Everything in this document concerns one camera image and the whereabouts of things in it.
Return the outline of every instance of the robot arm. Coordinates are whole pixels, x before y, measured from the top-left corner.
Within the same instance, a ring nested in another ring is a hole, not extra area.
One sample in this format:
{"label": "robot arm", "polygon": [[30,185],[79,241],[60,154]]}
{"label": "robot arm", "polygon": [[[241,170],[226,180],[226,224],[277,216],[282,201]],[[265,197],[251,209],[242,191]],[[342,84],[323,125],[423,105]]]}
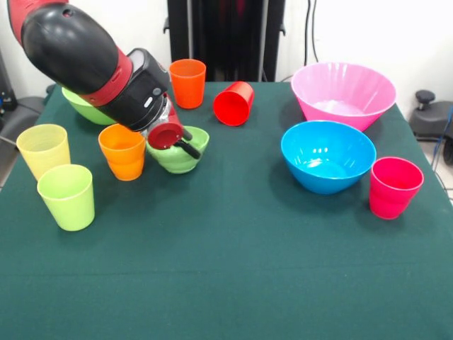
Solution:
{"label": "robot arm", "polygon": [[183,147],[184,129],[166,95],[168,72],[146,51],[125,55],[110,35],[68,0],[8,0],[11,28],[44,74],[156,149]]}

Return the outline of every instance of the white wall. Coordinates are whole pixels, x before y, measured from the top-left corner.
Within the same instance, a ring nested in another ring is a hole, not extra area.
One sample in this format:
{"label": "white wall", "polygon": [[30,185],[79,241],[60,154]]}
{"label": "white wall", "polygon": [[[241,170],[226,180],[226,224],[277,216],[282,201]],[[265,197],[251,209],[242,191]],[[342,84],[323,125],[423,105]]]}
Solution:
{"label": "white wall", "polygon": [[[287,36],[280,38],[277,80],[304,62],[307,1],[286,2]],[[129,0],[128,6],[111,0],[71,3],[104,26],[124,52],[144,47],[163,66],[171,63],[169,35],[162,34],[166,1]],[[452,13],[453,1],[447,0],[318,0],[316,50],[321,60],[359,62],[387,75],[407,115],[417,89],[431,89],[439,99],[453,100]],[[52,82],[34,68],[15,41],[6,1],[0,7],[0,47],[16,95],[43,95]],[[314,61],[311,53],[309,61]]]}
{"label": "white wall", "polygon": [[[277,79],[304,62],[306,4],[287,0]],[[453,1],[447,0],[318,0],[316,52],[321,61],[357,62],[387,75],[407,117],[418,89],[453,101],[452,14]]]}

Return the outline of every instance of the orange cup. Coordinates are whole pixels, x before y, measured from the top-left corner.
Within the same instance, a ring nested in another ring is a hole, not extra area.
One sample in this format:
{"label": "orange cup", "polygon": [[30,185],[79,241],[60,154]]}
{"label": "orange cup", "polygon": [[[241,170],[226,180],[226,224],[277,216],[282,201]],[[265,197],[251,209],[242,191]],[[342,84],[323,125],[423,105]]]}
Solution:
{"label": "orange cup", "polygon": [[105,128],[99,134],[99,145],[108,166],[120,181],[133,181],[143,172],[145,139],[120,124]]}
{"label": "orange cup", "polygon": [[197,108],[205,94],[206,65],[200,60],[181,59],[168,69],[176,103],[181,108]]}

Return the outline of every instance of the pink cup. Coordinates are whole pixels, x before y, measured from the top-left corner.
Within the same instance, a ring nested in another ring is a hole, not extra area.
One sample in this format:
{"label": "pink cup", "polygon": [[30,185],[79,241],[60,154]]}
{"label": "pink cup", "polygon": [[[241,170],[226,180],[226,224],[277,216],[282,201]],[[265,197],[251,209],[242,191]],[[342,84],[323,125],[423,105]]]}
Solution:
{"label": "pink cup", "polygon": [[393,220],[403,213],[423,185],[423,172],[411,161],[380,158],[371,168],[369,207],[377,216]]}

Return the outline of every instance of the red cup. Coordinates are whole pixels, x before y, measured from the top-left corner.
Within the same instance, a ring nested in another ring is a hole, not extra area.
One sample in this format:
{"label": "red cup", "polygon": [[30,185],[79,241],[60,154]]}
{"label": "red cup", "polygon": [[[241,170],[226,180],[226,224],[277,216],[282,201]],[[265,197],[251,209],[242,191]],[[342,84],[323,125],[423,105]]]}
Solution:
{"label": "red cup", "polygon": [[254,97],[250,84],[236,81],[215,97],[215,116],[225,125],[242,125],[248,120]]}
{"label": "red cup", "polygon": [[369,207],[384,220],[393,220],[409,206],[425,177],[418,166],[398,157],[384,157],[371,168]]}

